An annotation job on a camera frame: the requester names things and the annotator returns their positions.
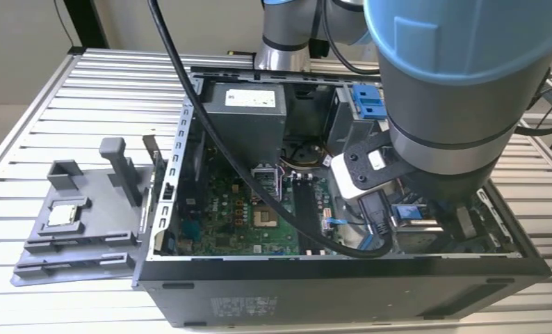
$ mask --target side panel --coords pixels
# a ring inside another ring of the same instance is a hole
[[[174,327],[459,318],[539,277],[141,282]]]

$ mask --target black connector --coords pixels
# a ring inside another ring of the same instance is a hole
[[[385,255],[393,247],[393,236],[390,227],[390,205],[382,190],[374,191],[358,198],[358,206],[363,221],[375,228],[383,244],[375,252]]]

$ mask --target grey bracket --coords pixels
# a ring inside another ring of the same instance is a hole
[[[109,176],[113,186],[117,184],[125,191],[131,207],[141,205],[141,192],[137,189],[139,181],[135,167],[130,159],[125,159],[125,140],[121,137],[103,138],[99,143],[99,156],[109,160],[114,175]]]
[[[158,170],[134,168],[123,151],[122,138],[105,138],[99,152],[113,169],[81,170],[74,161],[50,166],[51,187],[13,269],[13,285],[131,275],[147,230],[142,205],[154,208],[145,189]]]

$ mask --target white sticker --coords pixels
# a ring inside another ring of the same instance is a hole
[[[261,106],[275,108],[275,92],[273,90],[229,89],[226,106]]]
[[[322,166],[329,167],[330,166],[330,160],[333,160],[333,157],[327,154],[327,156],[322,160]]]

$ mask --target metal rail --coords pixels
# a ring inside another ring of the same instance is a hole
[[[185,56],[186,66],[250,68],[246,56]],[[317,61],[318,72],[346,72]],[[89,50],[69,56],[0,147],[0,332],[145,331],[174,333],[150,297],[130,280],[97,280],[15,288],[11,266],[46,194],[54,159],[81,168],[107,168],[97,154],[105,136],[122,136],[126,155],[147,164],[141,135],[155,134],[169,154],[183,92],[165,54]],[[552,152],[541,141],[514,136],[491,179],[552,267]],[[227,331],[402,333],[552,333],[552,278],[459,322],[335,324],[234,328]]]

